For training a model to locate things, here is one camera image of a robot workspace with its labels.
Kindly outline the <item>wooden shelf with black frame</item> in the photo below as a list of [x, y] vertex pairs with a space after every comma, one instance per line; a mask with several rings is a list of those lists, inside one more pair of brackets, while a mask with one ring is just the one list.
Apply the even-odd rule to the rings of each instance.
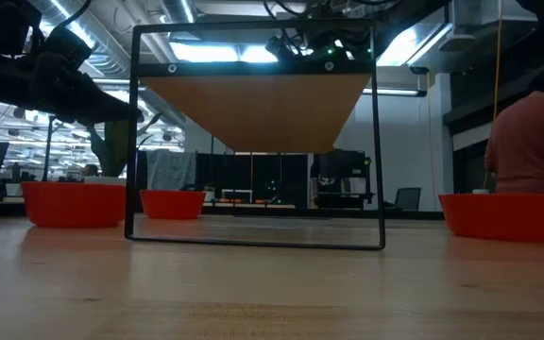
[[[345, 29], [364, 36], [366, 57], [309, 55], [277, 62], [210, 61], [143, 64], [146, 34], [290, 28], [311, 33]], [[327, 153], [366, 86], [376, 90], [377, 27], [370, 19], [300, 19], [137, 25], [133, 29], [129, 106], [145, 85], [239, 152]]]

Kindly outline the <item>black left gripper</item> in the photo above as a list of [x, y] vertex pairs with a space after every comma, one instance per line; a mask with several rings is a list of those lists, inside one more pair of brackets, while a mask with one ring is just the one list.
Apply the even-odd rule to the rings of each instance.
[[141, 109], [129, 105], [129, 93], [125, 90], [90, 91], [69, 93], [54, 83], [39, 85], [30, 69], [23, 69], [9, 59], [0, 57], [0, 102], [25, 110], [46, 111], [66, 120], [81, 120], [82, 125], [95, 125], [128, 118], [144, 118]]

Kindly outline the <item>green plant in white pot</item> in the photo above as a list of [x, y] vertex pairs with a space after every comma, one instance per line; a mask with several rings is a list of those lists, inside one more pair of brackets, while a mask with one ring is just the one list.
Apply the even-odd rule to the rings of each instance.
[[128, 164], [128, 142], [131, 132], [129, 120], [104, 123], [104, 137], [94, 124], [85, 126], [91, 141], [91, 150], [99, 160], [103, 177], [118, 178]]

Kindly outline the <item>white tube light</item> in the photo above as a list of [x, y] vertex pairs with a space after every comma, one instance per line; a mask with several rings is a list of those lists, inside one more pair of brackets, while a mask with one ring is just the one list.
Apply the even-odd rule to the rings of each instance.
[[399, 96], [399, 97], [425, 97], [427, 91], [423, 90], [407, 90], [407, 89], [390, 89], [378, 88], [376, 94], [380, 96]]

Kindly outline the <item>silver ventilation duct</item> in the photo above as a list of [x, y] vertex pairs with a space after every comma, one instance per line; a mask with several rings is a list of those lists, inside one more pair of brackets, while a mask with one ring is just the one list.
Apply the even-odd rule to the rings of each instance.
[[171, 24], [189, 24], [197, 18], [194, 0], [160, 0], [160, 2]]
[[[78, 12], [86, 1], [28, 0], [42, 14], [40, 30], [45, 37], [64, 19]], [[67, 28], [93, 49], [85, 64], [104, 77], [129, 78], [129, 54], [89, 9]]]

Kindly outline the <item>grey cover cloth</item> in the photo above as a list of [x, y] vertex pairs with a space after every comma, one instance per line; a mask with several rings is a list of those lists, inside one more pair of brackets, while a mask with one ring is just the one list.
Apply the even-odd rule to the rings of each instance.
[[178, 191], [196, 182], [196, 153], [147, 151], [146, 164], [149, 190]]

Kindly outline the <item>black aluminium table frame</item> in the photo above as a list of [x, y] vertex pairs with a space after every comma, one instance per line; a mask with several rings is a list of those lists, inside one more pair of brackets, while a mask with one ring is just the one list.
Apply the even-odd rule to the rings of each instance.
[[[238, 207], [238, 206], [205, 206], [202, 208], [203, 215], [237, 215], [237, 216], [263, 216], [263, 217], [291, 217], [291, 218], [354, 218], [354, 219], [376, 219], [378, 211], [364, 210], [305, 210], [288, 209], [278, 207]], [[441, 221], [444, 220], [442, 212], [408, 212], [392, 209], [383, 211], [386, 220], [421, 220]], [[26, 217], [24, 202], [0, 202], [0, 217]]]

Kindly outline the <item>bright ceiling light panel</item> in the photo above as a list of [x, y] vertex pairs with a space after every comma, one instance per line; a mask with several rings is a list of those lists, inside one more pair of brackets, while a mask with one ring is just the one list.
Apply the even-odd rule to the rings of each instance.
[[[171, 49], [181, 61], [272, 63], [280, 61], [265, 50], [265, 45], [271, 37], [280, 33], [281, 28], [233, 29], [171, 33], [169, 38]], [[369, 35], [369, 56], [358, 60], [368, 59], [370, 53]]]

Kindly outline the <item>dark office chair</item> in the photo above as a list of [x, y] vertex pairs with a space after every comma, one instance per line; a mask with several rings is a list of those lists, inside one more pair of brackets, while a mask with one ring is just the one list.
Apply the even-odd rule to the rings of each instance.
[[417, 187], [399, 188], [394, 206], [401, 211], [418, 212], [421, 189]]

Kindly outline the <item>black partition panel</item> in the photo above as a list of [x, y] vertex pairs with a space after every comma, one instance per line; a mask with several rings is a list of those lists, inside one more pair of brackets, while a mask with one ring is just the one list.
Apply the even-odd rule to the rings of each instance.
[[222, 155], [196, 157], [195, 185], [209, 187], [217, 198], [264, 200], [272, 204], [308, 205], [308, 156]]

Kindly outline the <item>black vertical pole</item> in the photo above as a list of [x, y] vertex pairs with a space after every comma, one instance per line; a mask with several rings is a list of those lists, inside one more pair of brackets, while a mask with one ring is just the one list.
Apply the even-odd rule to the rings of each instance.
[[54, 121], [56, 120], [54, 115], [49, 116], [48, 121], [48, 129], [47, 129], [47, 138], [46, 138], [46, 145], [45, 145], [45, 156], [44, 156], [44, 164], [43, 164], [43, 172], [42, 172], [42, 181], [47, 181], [48, 179], [48, 173], [49, 173], [49, 165], [50, 165], [50, 154], [51, 154], [51, 144], [52, 144], [52, 136], [54, 133]]

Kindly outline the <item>black equipment rack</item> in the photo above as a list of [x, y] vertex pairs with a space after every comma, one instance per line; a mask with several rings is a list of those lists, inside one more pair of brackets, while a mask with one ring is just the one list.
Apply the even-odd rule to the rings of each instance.
[[336, 176], [343, 180], [342, 192], [320, 193], [314, 196], [313, 203], [319, 209], [363, 210], [366, 203], [372, 202], [370, 164], [371, 159], [363, 151], [334, 149], [326, 153], [332, 158]]

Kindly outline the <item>red plastic mini bowl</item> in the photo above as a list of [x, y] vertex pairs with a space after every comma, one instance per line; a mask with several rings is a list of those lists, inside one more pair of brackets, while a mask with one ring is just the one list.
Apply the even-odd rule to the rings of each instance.
[[197, 219], [201, 215], [205, 195], [197, 191], [141, 191], [144, 213], [151, 219]]
[[544, 242], [544, 194], [446, 194], [439, 200], [456, 236]]
[[125, 218], [124, 186], [77, 182], [21, 184], [29, 221], [40, 228], [115, 228]]

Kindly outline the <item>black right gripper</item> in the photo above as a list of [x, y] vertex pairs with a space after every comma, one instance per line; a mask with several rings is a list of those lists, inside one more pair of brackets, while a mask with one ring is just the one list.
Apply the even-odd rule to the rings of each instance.
[[357, 60], [369, 56], [369, 31], [348, 28], [282, 28], [265, 50], [277, 61]]

